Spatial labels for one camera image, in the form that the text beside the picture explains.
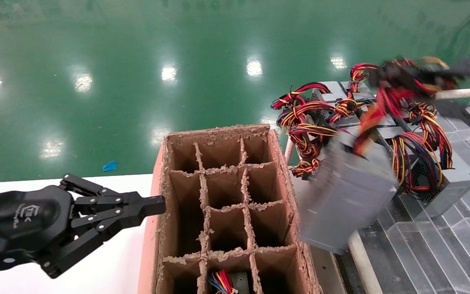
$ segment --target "robotic arm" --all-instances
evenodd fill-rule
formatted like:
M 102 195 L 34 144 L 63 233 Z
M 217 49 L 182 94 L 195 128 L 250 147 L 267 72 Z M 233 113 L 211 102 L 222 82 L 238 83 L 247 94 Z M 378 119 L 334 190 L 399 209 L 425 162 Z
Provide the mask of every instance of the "robotic arm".
M 122 229 L 165 211 L 162 196 L 118 193 L 72 174 L 59 186 L 0 193 L 0 270 L 34 262 L 56 278 Z

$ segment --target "green floor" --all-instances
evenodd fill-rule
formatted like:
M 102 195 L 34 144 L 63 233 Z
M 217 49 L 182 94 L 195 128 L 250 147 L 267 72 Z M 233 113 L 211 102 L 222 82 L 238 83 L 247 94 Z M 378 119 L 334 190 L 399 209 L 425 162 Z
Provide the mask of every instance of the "green floor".
M 399 54 L 470 56 L 470 1 L 0 0 L 0 181 L 151 173 L 169 131 Z

